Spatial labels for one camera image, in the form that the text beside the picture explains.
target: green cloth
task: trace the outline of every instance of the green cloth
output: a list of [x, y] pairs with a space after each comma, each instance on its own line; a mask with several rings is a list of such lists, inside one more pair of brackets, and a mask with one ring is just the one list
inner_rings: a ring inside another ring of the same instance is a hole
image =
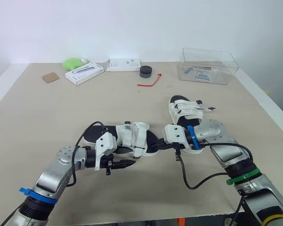
[[84, 65], [79, 58], [70, 58], [63, 62], [63, 68], [68, 71], [72, 71], [75, 68]]

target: robotic arm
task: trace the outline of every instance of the robotic arm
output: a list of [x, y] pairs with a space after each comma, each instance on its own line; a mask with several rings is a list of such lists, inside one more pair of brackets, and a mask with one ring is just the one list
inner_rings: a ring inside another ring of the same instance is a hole
[[[67, 186], [76, 182], [75, 171], [85, 168], [122, 169], [135, 163], [133, 160], [113, 162], [116, 139], [106, 132], [97, 141], [95, 150], [86, 147], [64, 147], [55, 161], [41, 174], [32, 189], [21, 188], [27, 198], [6, 223], [7, 226], [45, 226], [48, 216]], [[74, 182], [69, 184], [73, 175]]]
[[[153, 144], [153, 148], [174, 147], [176, 152], [183, 150], [188, 153], [200, 153], [202, 148], [210, 146], [211, 152], [231, 178], [227, 180], [227, 184], [234, 184], [243, 197], [244, 210], [252, 213], [263, 226], [283, 226], [283, 196], [256, 167], [251, 154], [226, 135], [221, 122], [209, 120], [187, 128], [166, 125], [163, 133], [164, 138]], [[45, 226], [64, 189], [75, 184], [77, 170], [105, 168], [106, 174], [110, 175], [111, 169], [121, 169], [135, 163], [132, 160], [113, 162], [112, 153], [116, 148], [116, 138], [109, 132], [96, 140], [95, 149], [89, 146], [62, 148], [32, 189], [20, 189], [27, 198], [20, 208], [11, 214], [6, 225]], [[74, 182], [69, 184], [72, 175]]]
[[237, 141], [226, 135], [221, 122], [209, 120], [194, 128], [188, 126], [187, 129], [179, 125], [167, 125], [164, 142], [166, 145], [179, 146], [188, 153], [199, 153], [201, 148], [210, 146], [211, 152], [231, 178], [227, 184], [234, 184], [243, 197], [244, 210], [252, 213], [263, 226], [283, 226], [283, 196], [253, 163], [251, 153], [238, 147]]

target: orange object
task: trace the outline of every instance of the orange object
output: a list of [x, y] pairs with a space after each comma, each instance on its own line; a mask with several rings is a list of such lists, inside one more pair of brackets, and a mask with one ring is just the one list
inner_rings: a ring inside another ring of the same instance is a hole
[[176, 221], [179, 226], [185, 226], [185, 218], [177, 218]]
[[141, 85], [141, 84], [137, 84], [138, 86], [144, 86], [144, 87], [152, 87], [155, 85], [155, 83], [159, 80], [159, 78], [161, 77], [161, 74], [157, 74], [158, 77], [156, 79], [156, 81], [152, 84], [152, 85]]

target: brown cardboard piece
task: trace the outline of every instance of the brown cardboard piece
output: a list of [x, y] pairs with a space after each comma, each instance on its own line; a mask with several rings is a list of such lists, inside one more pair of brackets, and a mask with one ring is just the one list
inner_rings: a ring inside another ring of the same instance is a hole
[[42, 76], [42, 78], [46, 83], [51, 83], [51, 82], [59, 79], [59, 77], [54, 72], [46, 74], [46, 75]]

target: white box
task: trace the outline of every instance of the white box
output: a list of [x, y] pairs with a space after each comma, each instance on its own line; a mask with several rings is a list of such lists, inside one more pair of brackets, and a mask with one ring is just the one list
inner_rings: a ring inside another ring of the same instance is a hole
[[138, 72], [140, 68], [140, 60], [136, 58], [109, 59], [105, 62], [108, 72]]
[[80, 85], [89, 79], [104, 72], [104, 68], [96, 63], [87, 63], [72, 71], [65, 73], [65, 76], [75, 85]]

